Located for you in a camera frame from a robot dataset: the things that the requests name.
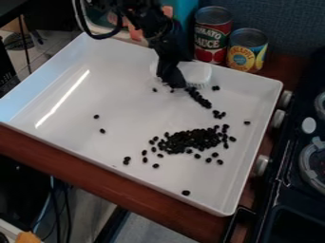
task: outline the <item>can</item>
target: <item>can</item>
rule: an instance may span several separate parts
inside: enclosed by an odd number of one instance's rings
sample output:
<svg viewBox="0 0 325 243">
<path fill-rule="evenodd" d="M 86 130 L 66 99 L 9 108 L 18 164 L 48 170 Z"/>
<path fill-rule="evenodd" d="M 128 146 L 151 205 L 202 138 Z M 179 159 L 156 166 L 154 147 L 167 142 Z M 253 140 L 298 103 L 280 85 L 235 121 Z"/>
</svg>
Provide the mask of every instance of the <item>can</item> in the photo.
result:
<svg viewBox="0 0 325 243">
<path fill-rule="evenodd" d="M 255 73 L 262 69 L 268 46 L 267 36 L 255 28 L 240 28 L 231 33 L 227 65 L 236 70 Z"/>
<path fill-rule="evenodd" d="M 227 52 L 233 16 L 223 7 L 205 7 L 195 15 L 195 56 L 206 63 L 220 64 Z"/>
</svg>

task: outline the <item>pile of beans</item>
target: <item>pile of beans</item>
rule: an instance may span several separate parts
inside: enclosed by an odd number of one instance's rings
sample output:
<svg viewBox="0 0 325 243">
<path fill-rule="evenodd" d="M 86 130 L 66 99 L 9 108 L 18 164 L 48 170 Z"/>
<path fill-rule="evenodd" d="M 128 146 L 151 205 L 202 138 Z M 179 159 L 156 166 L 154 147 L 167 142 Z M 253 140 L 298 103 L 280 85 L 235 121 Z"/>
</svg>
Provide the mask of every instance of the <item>pile of beans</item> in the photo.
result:
<svg viewBox="0 0 325 243">
<path fill-rule="evenodd" d="M 213 91 L 219 91 L 219 86 L 213 86 Z M 153 92 L 158 92 L 157 88 L 152 89 Z M 195 88 L 186 88 L 185 91 L 189 94 L 189 96 L 197 103 L 199 103 L 202 107 L 206 109 L 211 109 L 212 104 L 206 100 L 200 92 Z M 212 111 L 215 119 L 223 119 L 226 116 L 226 112 L 220 112 L 218 110 Z M 99 115 L 94 115 L 94 119 L 98 120 L 100 118 Z M 250 125 L 249 121 L 244 122 L 245 125 Z M 231 142 L 236 142 L 237 139 L 233 136 L 228 135 L 230 125 L 218 125 L 216 124 L 213 127 L 201 128 L 201 129 L 193 129 L 186 131 L 179 131 L 173 134 L 169 134 L 169 132 L 165 132 L 163 136 L 158 137 L 155 136 L 148 143 L 151 146 L 150 150 L 152 154 L 156 155 L 158 158 L 163 159 L 164 155 L 178 155 L 178 154 L 187 154 L 188 156 L 193 156 L 195 159 L 204 159 L 206 163 L 211 163 L 215 160 L 216 164 L 223 165 L 223 160 L 219 159 L 219 153 L 212 152 L 210 157 L 204 158 L 201 152 L 214 149 L 218 146 L 222 146 L 224 149 L 229 148 L 229 144 Z M 105 134 L 105 130 L 103 128 L 100 129 L 100 133 Z M 143 163 L 148 163 L 148 151 L 143 150 L 141 152 L 143 159 Z M 125 157 L 123 160 L 124 165 L 128 165 L 131 161 L 131 157 Z M 152 165 L 154 169 L 158 169 L 160 167 L 159 163 L 154 163 Z M 190 196 L 190 191 L 183 190 L 182 195 Z"/>
</svg>

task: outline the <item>stove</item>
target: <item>stove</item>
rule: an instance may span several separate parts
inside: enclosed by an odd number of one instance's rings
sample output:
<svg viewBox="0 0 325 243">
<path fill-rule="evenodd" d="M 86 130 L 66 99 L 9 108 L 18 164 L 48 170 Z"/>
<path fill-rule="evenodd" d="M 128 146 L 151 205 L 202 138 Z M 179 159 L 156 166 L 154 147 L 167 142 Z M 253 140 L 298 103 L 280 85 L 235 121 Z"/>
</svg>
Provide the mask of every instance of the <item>stove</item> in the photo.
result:
<svg viewBox="0 0 325 243">
<path fill-rule="evenodd" d="M 245 242 L 325 242 L 325 48 L 312 56 L 280 128 L 254 211 L 239 207 L 222 242 L 239 219 L 253 225 Z"/>
</svg>

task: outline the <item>wooden counter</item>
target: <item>wooden counter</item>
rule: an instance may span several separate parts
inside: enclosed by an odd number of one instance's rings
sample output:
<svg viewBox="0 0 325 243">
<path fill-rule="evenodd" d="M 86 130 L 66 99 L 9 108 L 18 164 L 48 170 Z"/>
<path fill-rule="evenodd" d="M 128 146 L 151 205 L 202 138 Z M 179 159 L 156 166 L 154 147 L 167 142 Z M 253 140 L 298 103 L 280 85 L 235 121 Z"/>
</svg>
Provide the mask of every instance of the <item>wooden counter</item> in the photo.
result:
<svg viewBox="0 0 325 243">
<path fill-rule="evenodd" d="M 283 81 L 285 89 L 293 89 L 306 64 L 307 61 L 301 58 L 272 55 L 259 75 Z M 259 151 L 268 155 L 272 146 L 267 132 Z M 54 175 L 199 242 L 218 242 L 228 221 L 228 218 L 205 213 L 2 125 L 0 154 Z M 248 181 L 240 204 L 250 207 L 253 200 L 254 192 Z"/>
</svg>

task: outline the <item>red can label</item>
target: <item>red can label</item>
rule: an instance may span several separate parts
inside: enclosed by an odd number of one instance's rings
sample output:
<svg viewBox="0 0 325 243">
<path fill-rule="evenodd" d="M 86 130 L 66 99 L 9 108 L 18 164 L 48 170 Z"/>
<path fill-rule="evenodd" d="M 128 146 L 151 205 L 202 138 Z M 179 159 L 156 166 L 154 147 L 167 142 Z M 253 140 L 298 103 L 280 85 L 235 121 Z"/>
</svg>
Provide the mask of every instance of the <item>red can label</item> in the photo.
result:
<svg viewBox="0 0 325 243">
<path fill-rule="evenodd" d="M 223 62 L 231 22 L 222 26 L 195 26 L 195 55 L 200 61 L 212 64 Z"/>
</svg>

